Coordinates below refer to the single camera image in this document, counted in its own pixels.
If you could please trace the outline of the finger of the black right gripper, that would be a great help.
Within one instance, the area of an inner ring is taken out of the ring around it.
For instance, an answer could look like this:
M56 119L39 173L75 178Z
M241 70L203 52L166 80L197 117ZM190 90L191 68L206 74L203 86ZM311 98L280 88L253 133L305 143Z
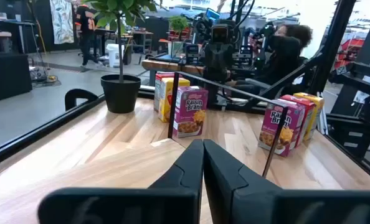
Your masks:
M219 51L219 65L221 69L221 80L228 77L227 70L232 65L233 46L231 44L222 44Z
M207 44L204 49L204 78L208 80L217 80L217 49L214 44Z

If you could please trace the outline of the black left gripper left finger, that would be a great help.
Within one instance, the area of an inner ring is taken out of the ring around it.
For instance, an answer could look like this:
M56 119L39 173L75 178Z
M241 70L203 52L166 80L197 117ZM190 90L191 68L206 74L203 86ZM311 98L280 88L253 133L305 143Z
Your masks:
M62 188L45 196L40 223L199 223L204 145L194 140L147 189Z

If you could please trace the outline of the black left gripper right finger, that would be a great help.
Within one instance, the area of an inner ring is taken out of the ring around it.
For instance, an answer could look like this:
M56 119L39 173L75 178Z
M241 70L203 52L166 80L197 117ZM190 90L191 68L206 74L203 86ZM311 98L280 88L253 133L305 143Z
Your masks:
M203 143L214 223L370 223L370 191L285 190L214 141Z

